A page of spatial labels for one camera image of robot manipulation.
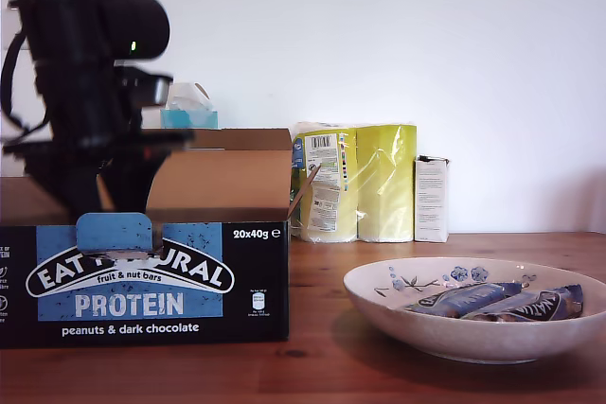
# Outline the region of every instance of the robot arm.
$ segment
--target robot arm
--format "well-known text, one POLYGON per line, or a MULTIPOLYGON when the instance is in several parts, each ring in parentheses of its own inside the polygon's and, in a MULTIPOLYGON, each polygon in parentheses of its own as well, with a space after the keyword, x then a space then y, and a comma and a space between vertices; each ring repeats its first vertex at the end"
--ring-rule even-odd
MULTIPOLYGON (((66 205, 74 218, 101 211, 100 175, 118 211, 145 211, 153 175, 188 132, 141 131, 141 108, 166 102, 172 78, 120 62, 154 59, 169 43, 169 19, 155 0, 11 0, 19 9, 36 69, 49 142, 4 146, 26 162, 26 173, 66 205)), ((9 119, 16 52, 2 72, 9 119)))

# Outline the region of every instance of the protein bar box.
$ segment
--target protein bar box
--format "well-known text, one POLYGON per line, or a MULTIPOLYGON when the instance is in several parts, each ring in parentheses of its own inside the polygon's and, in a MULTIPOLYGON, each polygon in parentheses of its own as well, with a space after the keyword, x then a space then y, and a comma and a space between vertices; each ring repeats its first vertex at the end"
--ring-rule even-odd
POLYGON ((29 178, 0 179, 0 348, 288 338, 288 131, 199 130, 192 147, 145 215, 65 225, 29 178))

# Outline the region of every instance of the table surface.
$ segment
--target table surface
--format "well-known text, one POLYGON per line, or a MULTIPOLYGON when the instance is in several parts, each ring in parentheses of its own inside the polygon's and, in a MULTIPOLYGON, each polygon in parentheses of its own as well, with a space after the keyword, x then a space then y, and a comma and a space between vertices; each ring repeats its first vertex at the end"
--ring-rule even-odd
POLYGON ((606 333, 570 353, 488 366, 442 360, 392 340, 349 302, 343 275, 393 257, 535 262, 606 282, 606 236, 453 235, 445 244, 293 241, 285 343, 14 350, 0 353, 10 403, 606 403, 606 333))

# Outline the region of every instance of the white ceramic bowl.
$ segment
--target white ceramic bowl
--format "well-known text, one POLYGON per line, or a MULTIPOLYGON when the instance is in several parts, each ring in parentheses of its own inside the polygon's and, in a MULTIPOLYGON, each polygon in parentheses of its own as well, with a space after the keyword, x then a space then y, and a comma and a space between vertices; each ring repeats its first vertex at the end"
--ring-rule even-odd
POLYGON ((518 363, 560 354, 606 329, 606 284, 551 267, 472 257, 385 260, 344 278, 354 306, 390 336, 432 355, 482 363, 518 363), (528 290, 581 284, 578 319, 550 322, 464 321, 398 309, 448 288, 520 281, 528 290))

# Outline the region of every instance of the paper towel roll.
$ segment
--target paper towel roll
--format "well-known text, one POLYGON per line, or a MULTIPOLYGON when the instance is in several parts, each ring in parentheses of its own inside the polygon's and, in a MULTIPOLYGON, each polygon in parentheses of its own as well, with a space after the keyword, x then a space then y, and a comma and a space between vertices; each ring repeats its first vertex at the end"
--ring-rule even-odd
POLYGON ((359 239, 412 241, 417 127, 358 128, 357 145, 359 239))
POLYGON ((357 159, 355 129, 326 129, 299 134, 305 167, 301 180, 322 165, 301 199, 301 238, 343 242, 357 238, 357 159))

